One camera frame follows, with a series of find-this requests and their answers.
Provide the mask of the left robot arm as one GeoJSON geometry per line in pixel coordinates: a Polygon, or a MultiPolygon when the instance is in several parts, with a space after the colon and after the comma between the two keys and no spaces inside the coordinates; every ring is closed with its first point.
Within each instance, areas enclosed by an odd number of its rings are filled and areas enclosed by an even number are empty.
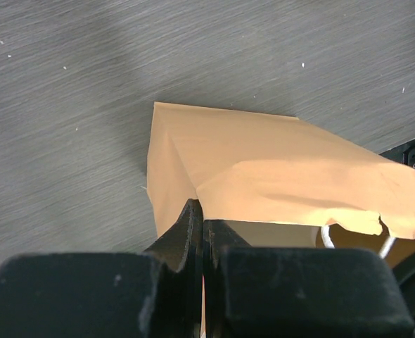
{"type": "Polygon", "coordinates": [[[149,337],[415,337],[415,253],[254,247],[193,199],[148,253],[149,337]]]}

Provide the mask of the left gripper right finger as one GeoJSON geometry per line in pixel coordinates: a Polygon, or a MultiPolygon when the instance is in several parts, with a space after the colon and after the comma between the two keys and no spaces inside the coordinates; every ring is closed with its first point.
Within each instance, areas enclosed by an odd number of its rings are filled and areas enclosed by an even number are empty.
{"type": "Polygon", "coordinates": [[[246,294],[253,280],[252,248],[224,220],[203,223],[203,278],[207,337],[252,337],[246,294]]]}

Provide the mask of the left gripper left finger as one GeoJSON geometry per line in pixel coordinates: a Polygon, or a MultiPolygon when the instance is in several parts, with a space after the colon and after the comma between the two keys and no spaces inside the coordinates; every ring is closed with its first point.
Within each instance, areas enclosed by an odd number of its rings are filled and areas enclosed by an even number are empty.
{"type": "Polygon", "coordinates": [[[203,212],[189,199],[173,226],[146,253],[160,264],[150,337],[199,337],[202,323],[203,212]]]}

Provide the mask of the brown paper bag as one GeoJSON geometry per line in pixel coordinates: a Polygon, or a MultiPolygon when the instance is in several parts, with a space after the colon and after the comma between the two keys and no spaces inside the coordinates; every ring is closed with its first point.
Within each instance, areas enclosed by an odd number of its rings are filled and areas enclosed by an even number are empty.
{"type": "Polygon", "coordinates": [[[415,168],[294,117],[157,102],[147,191],[158,234],[196,200],[207,220],[415,240],[415,168]]]}

